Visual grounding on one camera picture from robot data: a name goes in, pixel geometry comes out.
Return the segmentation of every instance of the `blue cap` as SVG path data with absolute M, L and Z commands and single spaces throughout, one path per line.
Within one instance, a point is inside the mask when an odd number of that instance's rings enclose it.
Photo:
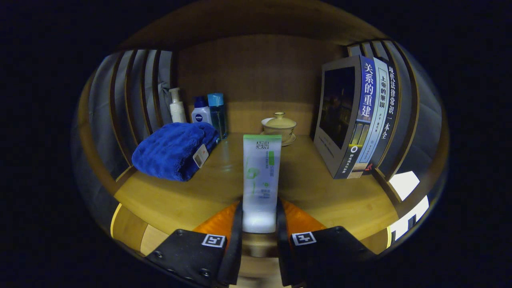
M 224 105 L 224 94 L 222 94 L 222 93 L 208 94 L 208 104 L 210 104 L 210 106 Z
M 206 106 L 208 106 L 208 104 L 206 103 L 204 96 L 197 96 L 196 102 L 194 103 L 194 108 L 201 108 Z

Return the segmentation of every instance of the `ceramic bowl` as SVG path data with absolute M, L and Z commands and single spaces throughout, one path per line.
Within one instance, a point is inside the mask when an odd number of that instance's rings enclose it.
M 297 122 L 284 118 L 284 112 L 276 112 L 274 115 L 275 117 L 266 118 L 261 121 L 263 130 L 267 135 L 281 134 L 282 142 L 286 142 L 293 134 L 293 129 L 297 126 Z

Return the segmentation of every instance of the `logo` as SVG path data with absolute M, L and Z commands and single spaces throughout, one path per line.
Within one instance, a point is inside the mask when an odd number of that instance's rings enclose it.
M 256 149 L 268 149 L 269 142 L 268 141 L 257 141 Z
M 206 234 L 206 237 L 204 237 L 202 244 L 204 246 L 222 248 L 222 245 L 224 244 L 225 240 L 226 240 L 225 236 Z
M 293 242 L 295 242 L 295 246 L 316 243 L 316 239 L 311 232 L 294 233 L 291 236 L 293 238 Z

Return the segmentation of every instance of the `gray fabric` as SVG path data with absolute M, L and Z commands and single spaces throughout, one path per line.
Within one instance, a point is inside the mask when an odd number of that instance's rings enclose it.
M 112 128 L 109 107 L 110 80 L 118 56 L 119 53 L 107 56 L 100 64 L 89 95 L 89 121 L 93 140 L 103 164 L 114 179 L 128 168 Z
M 120 136 L 124 141 L 128 149 L 127 157 L 131 158 L 135 148 L 137 147 L 137 143 L 132 135 L 132 129 L 130 127 L 130 122 L 128 121 L 128 113 L 126 112 L 126 99 L 124 97 L 125 92 L 125 79 L 126 79 L 126 68 L 128 66 L 128 62 L 130 61 L 130 57 L 132 56 L 133 51 L 126 51 L 121 59 L 121 63 L 119 64 L 119 70 L 116 75 L 116 84 L 114 91 L 114 99 L 116 102 L 116 115 L 119 119 L 120 125 Z
M 150 124 L 153 131 L 157 131 L 160 126 L 157 122 L 157 116 L 155 114 L 155 104 L 153 102 L 153 63 L 155 62 L 156 50 L 150 50 L 147 57 L 146 64 L 146 78 L 145 78 L 145 92 L 146 92 L 146 103 L 147 113 L 150 116 Z
M 386 54 L 386 51 L 384 50 L 384 47 L 382 46 L 382 43 L 380 41 L 372 41 L 373 47 L 375 48 L 375 51 L 377 54 L 379 54 L 380 57 L 389 60 L 388 55 Z
M 87 209 L 96 223 L 110 235 L 110 223 L 119 202 L 105 190 L 87 162 L 78 134 L 76 112 L 71 127 L 71 160 L 75 181 Z
M 362 45 L 365 48 L 366 57 L 373 58 L 373 57 L 377 56 L 377 55 L 373 55 L 372 47 L 370 46 L 369 42 L 365 42 Z
M 441 135 L 441 104 L 435 95 L 437 91 L 425 69 L 402 46 L 416 76 L 420 107 L 416 133 L 402 165 L 397 173 L 413 171 L 421 179 L 432 163 Z
M 359 48 L 359 45 L 349 47 L 349 52 L 352 56 L 361 55 L 361 49 Z
M 394 164 L 396 162 L 396 158 L 398 156 L 398 152 L 405 141 L 405 137 L 407 134 L 409 119 L 411 118 L 411 80 L 409 79 L 409 74 L 407 72 L 407 67 L 405 62 L 402 59 L 400 53 L 393 45 L 391 41 L 385 41 L 386 47 L 390 51 L 391 55 L 395 59 L 395 66 L 398 68 L 398 89 L 400 92 L 400 116 L 396 119 L 395 125 L 395 135 L 391 144 L 389 144 L 388 152 L 386 156 L 382 160 L 382 163 L 379 166 L 379 169 L 382 171 L 384 175 L 389 175 L 393 172 Z
M 127 51 L 121 60 L 116 77 L 114 95 L 116 114 L 119 118 L 119 124 L 121 126 L 120 133 L 125 141 L 126 146 L 131 152 L 135 149 L 136 144 L 134 142 L 127 118 L 124 90 L 126 67 L 132 53 L 132 51 Z M 170 122 L 170 111 L 168 108 L 168 103 L 170 104 L 170 96 L 168 95 L 168 82 L 170 78 L 169 69 L 171 55 L 171 52 L 162 51 L 158 69 L 159 100 L 161 101 L 161 112 L 164 123 Z M 89 122 L 92 130 L 92 138 L 103 164 L 114 179 L 116 179 L 123 171 L 128 168 L 128 163 L 121 153 L 121 149 L 119 148 L 114 130 L 112 128 L 112 120 L 109 107 L 110 82 L 112 78 L 113 67 L 118 56 L 119 53 L 109 55 L 105 57 L 105 59 L 99 65 L 96 76 L 93 79 L 91 85 L 91 93 L 89 95 Z M 139 135 L 141 135 L 142 138 L 147 138 L 148 133 L 145 128 L 144 115 L 142 113 L 142 105 L 140 102 L 140 78 L 142 76 L 143 56 L 143 51 L 138 51 L 131 74 L 132 85 L 131 87 L 128 87 L 128 89 L 131 89 L 132 92 L 131 97 L 133 101 L 133 113 L 135 120 L 134 125 L 137 127 L 137 132 Z M 157 129 L 158 127 L 156 126 L 152 89 L 154 57 L 155 50 L 150 52 L 150 57 L 144 72 L 144 77 L 148 114 L 152 120 L 153 129 Z M 99 179 L 96 177 L 96 175 L 94 175 L 91 167 L 89 166 L 89 163 L 87 162 L 78 134 L 76 113 L 77 112 L 75 112 L 75 116 L 73 118 L 73 125 L 71 130 L 73 172 L 80 193 L 87 208 L 91 212 L 91 215 L 97 221 L 98 225 L 103 230 L 105 230 L 106 233 L 110 234 L 110 223 L 119 202 L 114 197 L 112 197 L 101 185 Z
M 132 113 L 134 119 L 134 127 L 135 132 L 137 133 L 140 139 L 146 139 L 149 137 L 149 133 L 147 132 L 145 121 L 144 121 L 144 113 L 142 112 L 142 103 L 140 99 L 140 81 L 141 81 L 141 70 L 142 70 L 142 62 L 144 61 L 144 50 L 138 50 L 135 56 L 131 77 L 131 86 L 128 87 L 130 89 L 130 97 L 132 100 Z
M 173 53 L 170 51 L 162 51 L 158 65 L 158 96 L 160 97 L 160 109 L 164 125 L 173 122 L 170 116 L 169 106 L 173 102 L 169 93 L 169 89 L 171 88 L 169 81 L 170 59 L 172 54 Z

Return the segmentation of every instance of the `white bottle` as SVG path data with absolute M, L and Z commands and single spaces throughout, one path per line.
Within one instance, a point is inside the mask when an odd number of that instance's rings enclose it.
M 206 102 L 204 96 L 196 97 L 194 107 L 195 108 L 192 111 L 192 123 L 204 122 L 212 125 L 210 107 L 208 107 L 208 102 Z
M 180 91 L 180 88 L 169 89 L 170 96 L 173 99 L 173 102 L 169 105 L 170 116 L 174 123 L 186 123 L 187 120 L 185 118 L 185 110 L 183 109 L 183 102 L 180 101 L 180 95 L 178 94 L 178 91 Z
M 281 134 L 244 135 L 244 232 L 275 232 L 281 140 Z

